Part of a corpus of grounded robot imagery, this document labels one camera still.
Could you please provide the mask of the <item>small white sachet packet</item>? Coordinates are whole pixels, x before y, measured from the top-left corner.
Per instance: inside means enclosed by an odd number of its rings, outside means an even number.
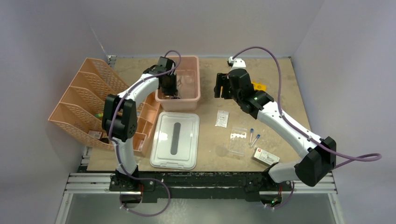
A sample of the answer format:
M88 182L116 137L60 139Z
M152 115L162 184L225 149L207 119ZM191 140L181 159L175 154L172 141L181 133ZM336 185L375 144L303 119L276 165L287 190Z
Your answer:
M227 128L229 112L218 110L215 126Z

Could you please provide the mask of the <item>blue capped tube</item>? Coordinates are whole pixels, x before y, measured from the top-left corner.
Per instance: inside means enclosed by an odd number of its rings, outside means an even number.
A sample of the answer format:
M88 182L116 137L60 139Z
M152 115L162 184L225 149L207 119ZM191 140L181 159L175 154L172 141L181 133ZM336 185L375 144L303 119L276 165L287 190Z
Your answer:
M253 133L254 133L254 129L253 129L253 128L251 128L251 129L250 129L250 135L249 135L249 145L250 145L250 144L251 144L251 142L252 142Z
M252 142L250 143L250 147L252 148L254 145L255 145L255 143L258 141L258 139L260 138L260 134L258 134L253 140L252 140Z

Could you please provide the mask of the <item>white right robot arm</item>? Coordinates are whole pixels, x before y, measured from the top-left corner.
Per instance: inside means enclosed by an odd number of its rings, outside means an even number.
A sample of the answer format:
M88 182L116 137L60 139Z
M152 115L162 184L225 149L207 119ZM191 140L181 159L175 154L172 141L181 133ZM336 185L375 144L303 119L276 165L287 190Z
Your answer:
M255 90L245 69L218 73L214 87L215 98L233 99L245 113L266 124L280 135L299 155L289 163L276 162L263 172L262 183L273 190L285 181L301 181L314 187L336 165L336 141L312 133L286 112L268 93Z

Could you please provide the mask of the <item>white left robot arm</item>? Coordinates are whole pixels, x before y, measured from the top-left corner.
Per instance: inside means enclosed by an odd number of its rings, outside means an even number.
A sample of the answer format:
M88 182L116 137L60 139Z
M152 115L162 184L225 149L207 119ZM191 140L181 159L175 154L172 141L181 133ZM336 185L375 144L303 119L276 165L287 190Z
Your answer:
M137 131L137 107L148 95L163 87L168 78L174 78L176 63L160 57L157 64L144 70L141 77L123 92L107 95L102 117L102 128L112 143L117 160L116 179L128 191L138 188L139 177L134 158L133 136Z

